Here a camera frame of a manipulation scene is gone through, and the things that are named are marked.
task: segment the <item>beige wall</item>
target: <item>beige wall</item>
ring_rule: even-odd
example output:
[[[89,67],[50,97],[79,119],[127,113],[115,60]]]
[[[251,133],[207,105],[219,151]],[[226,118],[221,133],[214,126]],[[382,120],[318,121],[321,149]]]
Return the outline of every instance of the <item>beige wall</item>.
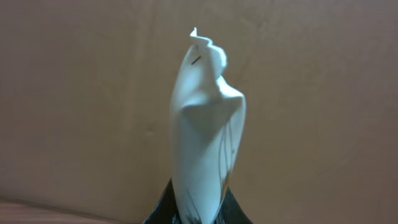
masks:
[[[397,223],[394,0],[0,1],[0,195],[141,222],[169,177],[188,34],[247,98],[255,223]]]

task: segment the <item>white ceramic figure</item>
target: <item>white ceramic figure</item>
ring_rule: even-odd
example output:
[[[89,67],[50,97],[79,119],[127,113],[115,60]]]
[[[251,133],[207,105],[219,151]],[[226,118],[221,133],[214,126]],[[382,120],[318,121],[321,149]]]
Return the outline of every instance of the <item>white ceramic figure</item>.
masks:
[[[183,224],[210,224],[228,189],[244,126],[244,95],[221,76],[224,50],[190,34],[170,102],[172,183]]]

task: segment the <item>thin black line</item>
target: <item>thin black line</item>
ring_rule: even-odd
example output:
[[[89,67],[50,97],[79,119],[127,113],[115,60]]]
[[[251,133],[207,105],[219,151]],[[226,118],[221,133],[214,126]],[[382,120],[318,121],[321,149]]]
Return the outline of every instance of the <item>thin black line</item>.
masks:
[[[221,175],[221,152],[222,152],[223,140],[226,137],[225,132],[226,132],[226,129],[223,128],[222,133],[221,133],[221,139],[220,139],[220,147],[219,147],[219,151],[218,151],[218,174],[220,176],[221,197],[223,194],[222,193],[222,191],[223,191],[223,176]]]
[[[231,164],[231,167],[229,168],[232,170],[232,157],[234,154],[234,147],[233,147],[233,141],[232,141],[232,128],[231,128],[231,118],[228,120],[228,129],[229,129],[229,145],[231,146],[231,159],[229,160],[229,163]]]
[[[227,149],[226,149],[226,141],[227,141],[227,136],[226,136],[226,133],[227,133],[227,130],[226,130],[226,126],[228,125],[228,122],[226,122],[225,123],[225,127],[224,127],[224,130],[225,130],[225,138],[224,138],[224,158],[225,158],[225,171],[226,171],[226,176],[225,176],[225,179],[227,179],[228,178],[228,171],[229,171],[229,168],[228,168],[228,155],[226,154],[227,152]]]
[[[191,63],[191,65],[193,65],[194,63],[196,63],[199,59],[201,59],[201,56],[200,56],[200,55],[199,55],[198,58],[196,58],[196,59]]]
[[[196,214],[198,215],[199,220],[201,220],[201,219],[200,219],[199,212],[198,212],[198,209],[197,209],[197,207],[195,206],[195,202],[192,200],[192,196],[191,196],[191,194],[189,193],[188,189],[187,189],[187,194],[188,194],[188,198],[190,199],[190,201],[191,201],[191,203],[192,203],[192,205],[193,205],[193,209],[195,209],[195,212],[196,212]]]

